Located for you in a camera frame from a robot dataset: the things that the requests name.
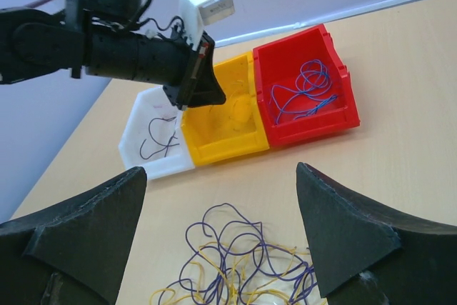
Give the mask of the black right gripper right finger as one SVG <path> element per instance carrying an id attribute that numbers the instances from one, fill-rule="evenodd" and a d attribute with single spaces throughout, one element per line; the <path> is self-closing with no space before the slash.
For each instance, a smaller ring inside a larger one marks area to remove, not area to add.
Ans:
<path id="1" fill-rule="evenodd" d="M 456 227 L 393 209 L 309 164 L 296 192 L 329 304 L 455 304 Z"/>

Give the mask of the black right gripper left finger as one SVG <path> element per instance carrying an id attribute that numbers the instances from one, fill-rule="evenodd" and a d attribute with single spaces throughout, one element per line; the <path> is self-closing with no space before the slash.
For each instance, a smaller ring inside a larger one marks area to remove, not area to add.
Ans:
<path id="1" fill-rule="evenodd" d="M 115 304 L 146 193 L 131 168 L 1 224 L 2 304 Z"/>

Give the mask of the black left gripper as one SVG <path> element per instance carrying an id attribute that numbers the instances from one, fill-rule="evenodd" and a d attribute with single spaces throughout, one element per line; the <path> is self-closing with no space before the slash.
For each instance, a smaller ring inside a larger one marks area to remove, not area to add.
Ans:
<path id="1" fill-rule="evenodd" d="M 86 74 L 162 85 L 171 105 L 180 110 L 226 102 L 213 68 L 214 40 L 206 32 L 196 51 L 176 27 L 171 39 L 121 34 L 99 25 L 91 33 Z"/>

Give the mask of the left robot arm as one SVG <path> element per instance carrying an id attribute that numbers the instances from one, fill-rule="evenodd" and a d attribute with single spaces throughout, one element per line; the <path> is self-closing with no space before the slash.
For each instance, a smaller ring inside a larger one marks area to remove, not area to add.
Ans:
<path id="1" fill-rule="evenodd" d="M 179 0 L 165 36 L 142 34 L 153 0 L 66 0 L 58 13 L 31 7 L 1 11 L 1 83 L 15 84 L 68 69 L 158 84 L 180 110 L 221 105 L 226 96 L 213 67 L 215 43 L 205 26 L 232 11 L 231 0 Z"/>

